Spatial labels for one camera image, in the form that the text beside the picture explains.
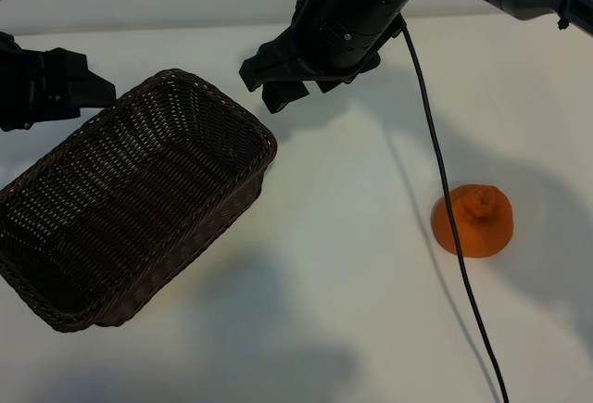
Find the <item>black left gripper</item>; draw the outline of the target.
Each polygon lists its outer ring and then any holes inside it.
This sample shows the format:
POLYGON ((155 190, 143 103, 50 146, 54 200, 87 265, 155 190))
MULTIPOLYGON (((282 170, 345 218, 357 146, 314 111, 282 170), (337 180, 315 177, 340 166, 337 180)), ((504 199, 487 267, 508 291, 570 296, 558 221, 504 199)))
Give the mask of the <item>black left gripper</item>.
POLYGON ((1 130, 72 120, 83 108, 112 107, 115 86, 88 69, 87 56, 64 48, 32 51, 1 34, 1 130))

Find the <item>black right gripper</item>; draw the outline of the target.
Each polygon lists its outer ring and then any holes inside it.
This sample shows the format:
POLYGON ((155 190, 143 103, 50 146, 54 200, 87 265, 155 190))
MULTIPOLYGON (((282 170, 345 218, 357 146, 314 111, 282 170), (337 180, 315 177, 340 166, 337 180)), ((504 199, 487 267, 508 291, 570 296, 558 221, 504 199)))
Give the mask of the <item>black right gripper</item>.
POLYGON ((409 0, 303 0, 291 28, 261 45, 239 75, 249 92, 262 85, 271 114, 309 94, 302 81, 350 79, 409 0))

